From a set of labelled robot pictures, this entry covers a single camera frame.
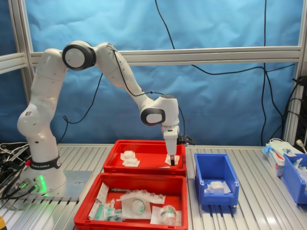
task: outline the blue backdrop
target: blue backdrop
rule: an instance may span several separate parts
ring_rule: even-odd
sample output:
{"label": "blue backdrop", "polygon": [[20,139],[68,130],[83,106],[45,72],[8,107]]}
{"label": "blue backdrop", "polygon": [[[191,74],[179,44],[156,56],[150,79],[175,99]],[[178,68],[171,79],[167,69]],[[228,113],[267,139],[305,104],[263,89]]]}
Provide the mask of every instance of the blue backdrop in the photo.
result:
{"label": "blue backdrop", "polygon": [[[302,0],[271,0],[267,8],[267,46],[296,46]],[[111,42],[118,50],[171,49],[166,29],[154,0],[27,1],[28,19],[35,51],[63,49],[74,40],[95,46]],[[176,48],[262,46],[264,0],[205,1],[158,0]],[[269,63],[267,70],[291,63]],[[208,72],[247,69],[262,64],[200,65]],[[290,94],[294,66],[269,73],[275,104],[283,111]],[[173,94],[186,120],[187,133],[197,144],[260,145],[264,121],[261,109],[263,71],[211,76],[192,66],[132,67],[144,91]],[[65,130],[63,115],[76,122],[90,106],[100,72],[97,68],[69,70],[59,97],[51,129],[57,139]],[[17,93],[16,98],[24,92]],[[16,99],[10,97],[8,114]],[[267,141],[281,119],[271,103],[268,83],[264,96]],[[17,120],[7,122],[12,133]],[[20,136],[1,136],[13,141]],[[88,116],[69,125],[62,142],[113,143],[117,139],[162,139],[160,127],[145,126],[128,94],[102,79]]]}
{"label": "blue backdrop", "polygon": [[[9,5],[0,1],[0,56],[16,53]],[[0,143],[24,140],[17,130],[17,120],[27,106],[20,70],[0,75]]]}

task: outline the green light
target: green light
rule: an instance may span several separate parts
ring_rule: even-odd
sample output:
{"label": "green light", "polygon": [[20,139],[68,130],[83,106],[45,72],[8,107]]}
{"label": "green light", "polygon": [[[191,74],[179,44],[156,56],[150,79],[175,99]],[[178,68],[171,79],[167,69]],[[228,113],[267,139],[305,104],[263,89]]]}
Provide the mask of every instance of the green light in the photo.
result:
{"label": "green light", "polygon": [[46,184],[45,184],[44,177],[42,175],[40,175],[39,179],[40,179],[40,182],[42,184],[42,190],[40,192],[44,193],[45,191],[47,191],[47,187],[46,187]]}

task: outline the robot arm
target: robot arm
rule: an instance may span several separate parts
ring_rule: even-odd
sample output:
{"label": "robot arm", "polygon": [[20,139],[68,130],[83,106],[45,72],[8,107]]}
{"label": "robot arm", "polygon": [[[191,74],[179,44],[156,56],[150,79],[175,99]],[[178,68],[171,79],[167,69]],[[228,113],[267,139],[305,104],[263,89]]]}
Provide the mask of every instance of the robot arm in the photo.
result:
{"label": "robot arm", "polygon": [[50,131],[67,69],[82,70],[97,66],[116,87],[125,89],[136,102],[141,121],[154,126],[161,124],[167,153],[174,164],[179,133],[178,103],[171,95],[161,95],[155,101],[137,84],[124,57],[110,43],[95,47],[84,41],[68,44],[63,51],[46,50],[38,63],[31,100],[21,114],[17,127],[26,136],[34,162],[43,163],[58,156],[55,138]]}

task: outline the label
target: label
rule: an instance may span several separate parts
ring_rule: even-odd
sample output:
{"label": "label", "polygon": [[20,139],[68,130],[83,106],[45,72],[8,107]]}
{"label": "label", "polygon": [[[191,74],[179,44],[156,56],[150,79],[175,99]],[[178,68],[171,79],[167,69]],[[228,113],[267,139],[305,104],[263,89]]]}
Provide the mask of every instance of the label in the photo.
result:
{"label": "label", "polygon": [[38,163],[31,159],[30,168],[35,169],[35,170],[46,170],[46,169],[51,169],[51,168],[58,169],[61,165],[62,164],[61,164],[61,160],[59,159],[59,157],[51,161],[47,161],[43,163]]}
{"label": "label", "polygon": [[167,214],[167,213],[175,213],[175,210],[172,209],[172,208],[170,207],[168,210],[162,212],[162,213],[161,213],[161,216],[163,216],[163,215],[165,215],[165,214]]}

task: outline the sterile packaging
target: sterile packaging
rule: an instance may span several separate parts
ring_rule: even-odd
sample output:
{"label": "sterile packaging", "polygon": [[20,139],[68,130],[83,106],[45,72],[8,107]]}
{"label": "sterile packaging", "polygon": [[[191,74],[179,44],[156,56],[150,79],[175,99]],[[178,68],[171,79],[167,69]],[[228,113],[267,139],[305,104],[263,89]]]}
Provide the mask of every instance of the sterile packaging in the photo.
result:
{"label": "sterile packaging", "polygon": [[276,138],[271,139],[268,145],[270,145],[281,157],[283,157],[283,154],[286,154],[289,157],[295,157],[296,154],[302,153],[301,151],[292,147],[288,142]]}
{"label": "sterile packaging", "polygon": [[212,181],[208,184],[208,188],[205,189],[205,193],[230,193],[230,189],[226,182]]}
{"label": "sterile packaging", "polygon": [[123,162],[123,165],[127,167],[138,167],[139,164],[140,161],[138,161],[136,158],[128,158]]}
{"label": "sterile packaging", "polygon": [[300,177],[305,181],[305,183],[307,184],[307,172],[304,172],[301,169],[297,169],[298,174],[300,175]]}
{"label": "sterile packaging", "polygon": [[99,208],[97,210],[96,216],[95,216],[95,220],[103,220],[103,210],[104,210],[105,205],[100,204]]}
{"label": "sterile packaging", "polygon": [[105,185],[104,183],[102,183],[96,199],[100,203],[105,204],[106,203],[106,196],[107,196],[108,191],[109,191],[109,187],[107,185]]}
{"label": "sterile packaging", "polygon": [[[172,218],[174,215],[171,213],[172,211],[170,211],[170,215],[168,215],[169,213],[163,213],[165,212],[165,207],[171,207],[171,209],[173,209],[176,213],[176,219],[175,222],[171,221],[171,223],[168,221],[168,217]],[[161,207],[156,207],[153,206],[153,213],[152,213],[152,218],[150,220],[151,224],[165,224],[165,225],[173,225],[173,226],[181,226],[181,211],[177,211],[174,209],[174,207],[172,206],[164,206],[163,208]]]}
{"label": "sterile packaging", "polygon": [[113,216],[115,213],[115,208],[113,207],[105,207],[103,210],[102,220],[109,221],[111,219],[111,216]]}
{"label": "sterile packaging", "polygon": [[120,154],[120,159],[121,160],[127,160],[129,158],[135,158],[135,152],[133,151],[125,151],[124,153]]}
{"label": "sterile packaging", "polygon": [[284,158],[277,154],[274,149],[267,144],[267,146],[262,150],[269,160],[271,167],[274,169],[276,176],[283,175]]}
{"label": "sterile packaging", "polygon": [[298,168],[307,173],[307,167],[299,165]]}
{"label": "sterile packaging", "polygon": [[150,203],[138,198],[122,200],[121,207],[125,219],[150,219],[152,216]]}
{"label": "sterile packaging", "polygon": [[300,162],[302,161],[302,159],[303,159],[303,158],[300,158],[300,159],[296,160],[296,161],[293,163],[293,167],[294,167],[296,170],[297,170],[297,168],[298,168]]}
{"label": "sterile packaging", "polygon": [[123,214],[121,209],[115,209],[114,214],[112,216],[107,217],[107,221],[113,222],[123,222]]}
{"label": "sterile packaging", "polygon": [[129,198],[139,198],[141,200],[148,201],[154,204],[164,204],[165,202],[165,195],[149,193],[146,190],[128,191],[124,195],[120,196],[120,199],[118,199],[117,201],[122,201]]}
{"label": "sterile packaging", "polygon": [[[180,156],[175,155],[175,165],[178,165],[179,159],[180,159]],[[166,155],[165,163],[171,165],[171,156],[168,154]]]}
{"label": "sterile packaging", "polygon": [[94,205],[93,205],[93,207],[92,207],[92,209],[91,209],[91,211],[90,211],[90,214],[88,214],[88,218],[90,220],[95,219],[96,213],[97,213],[97,211],[99,209],[99,205],[100,205],[100,202],[96,200]]}

